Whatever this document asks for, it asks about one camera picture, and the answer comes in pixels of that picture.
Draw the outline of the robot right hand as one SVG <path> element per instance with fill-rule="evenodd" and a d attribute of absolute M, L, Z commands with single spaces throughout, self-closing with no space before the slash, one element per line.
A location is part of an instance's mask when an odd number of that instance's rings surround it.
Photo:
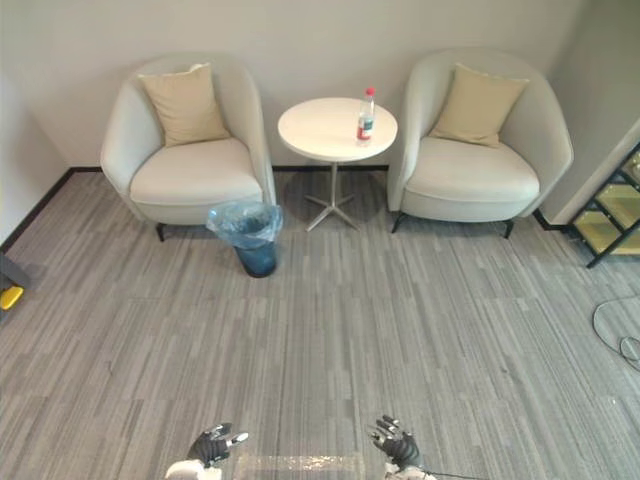
<path fill-rule="evenodd" d="M 414 436 L 404 430 L 398 419 L 383 415 L 369 432 L 373 445 L 398 469 L 423 467 L 421 452 Z"/>

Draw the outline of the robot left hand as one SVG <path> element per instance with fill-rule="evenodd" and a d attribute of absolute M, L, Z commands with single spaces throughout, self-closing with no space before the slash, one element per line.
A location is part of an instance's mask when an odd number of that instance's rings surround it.
<path fill-rule="evenodd" d="M 248 432 L 232 433 L 232 424 L 223 422 L 202 432 L 187 453 L 188 460 L 197 460 L 205 468 L 213 467 L 230 456 L 230 450 L 249 438 Z"/>

